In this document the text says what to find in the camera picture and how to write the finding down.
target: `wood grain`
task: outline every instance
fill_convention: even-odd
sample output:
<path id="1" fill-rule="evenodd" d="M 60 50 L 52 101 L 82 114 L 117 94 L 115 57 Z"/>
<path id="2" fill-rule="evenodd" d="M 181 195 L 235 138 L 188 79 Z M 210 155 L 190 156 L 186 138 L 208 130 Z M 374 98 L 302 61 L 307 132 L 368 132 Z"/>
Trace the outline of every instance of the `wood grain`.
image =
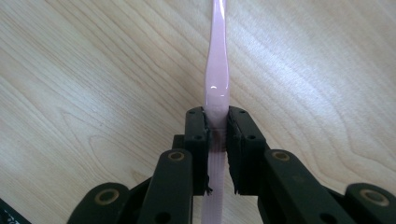
<path id="1" fill-rule="evenodd" d="M 0 197 L 65 223 L 88 190 L 132 188 L 204 99 L 210 1 L 0 1 Z M 396 5 L 228 1 L 232 104 L 325 186 L 396 194 Z M 233 195 L 225 223 L 261 223 Z M 194 223 L 199 223 L 195 199 Z"/>

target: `metal screw head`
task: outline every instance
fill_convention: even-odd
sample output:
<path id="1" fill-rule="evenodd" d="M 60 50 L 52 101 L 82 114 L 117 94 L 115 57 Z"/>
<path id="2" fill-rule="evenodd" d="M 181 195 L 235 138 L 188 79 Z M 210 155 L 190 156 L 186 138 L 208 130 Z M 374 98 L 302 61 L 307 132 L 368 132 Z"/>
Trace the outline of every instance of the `metal screw head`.
<path id="1" fill-rule="evenodd" d="M 184 153 L 181 152 L 171 152 L 168 155 L 169 160 L 171 161 L 182 161 L 184 160 Z"/>
<path id="2" fill-rule="evenodd" d="M 272 156 L 280 161 L 289 161 L 290 160 L 290 156 L 282 151 L 275 151 L 272 153 Z"/>
<path id="3" fill-rule="evenodd" d="M 361 197 L 370 203 L 374 203 L 379 206 L 386 207 L 389 205 L 389 200 L 382 193 L 372 189 L 361 189 Z"/>
<path id="4" fill-rule="evenodd" d="M 104 189 L 95 196 L 95 202 L 99 205 L 108 205 L 114 203 L 120 196 L 116 189 Z"/>

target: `wooden table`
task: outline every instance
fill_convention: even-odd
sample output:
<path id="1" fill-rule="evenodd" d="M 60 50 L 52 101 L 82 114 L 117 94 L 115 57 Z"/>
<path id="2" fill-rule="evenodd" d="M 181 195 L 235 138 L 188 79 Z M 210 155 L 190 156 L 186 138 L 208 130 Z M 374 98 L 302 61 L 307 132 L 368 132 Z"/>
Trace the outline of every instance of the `wooden table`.
<path id="1" fill-rule="evenodd" d="M 65 223 L 152 175 L 203 104 L 210 1 L 0 1 L 0 198 Z M 396 194 L 396 5 L 229 0 L 232 105 L 325 186 Z M 226 181 L 225 223 L 261 223 Z M 194 203 L 199 222 L 200 198 Z"/>

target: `light wooden surface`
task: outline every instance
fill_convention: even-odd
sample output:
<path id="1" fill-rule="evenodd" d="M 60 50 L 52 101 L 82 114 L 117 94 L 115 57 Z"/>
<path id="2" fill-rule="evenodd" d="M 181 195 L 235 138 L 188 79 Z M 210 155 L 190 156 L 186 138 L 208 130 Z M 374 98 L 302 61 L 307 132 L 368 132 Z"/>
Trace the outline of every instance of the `light wooden surface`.
<path id="1" fill-rule="evenodd" d="M 152 175 L 204 98 L 210 1 L 0 1 L 0 197 L 65 223 Z M 232 104 L 325 186 L 396 194 L 392 0 L 228 1 Z M 225 223 L 261 223 L 226 182 Z M 199 223 L 195 200 L 194 223 Z"/>

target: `pink plastic strip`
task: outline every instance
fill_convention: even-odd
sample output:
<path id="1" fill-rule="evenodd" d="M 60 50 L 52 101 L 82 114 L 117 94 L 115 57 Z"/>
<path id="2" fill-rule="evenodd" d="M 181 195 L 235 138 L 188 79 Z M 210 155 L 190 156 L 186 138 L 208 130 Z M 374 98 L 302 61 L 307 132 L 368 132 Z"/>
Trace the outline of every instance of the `pink plastic strip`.
<path id="1" fill-rule="evenodd" d="M 230 105 L 229 74 L 225 42 L 226 0 L 213 0 L 212 30 L 205 75 L 205 113 L 212 132 L 208 158 L 209 187 L 204 196 L 203 224 L 220 224 L 224 189 L 225 137 Z"/>

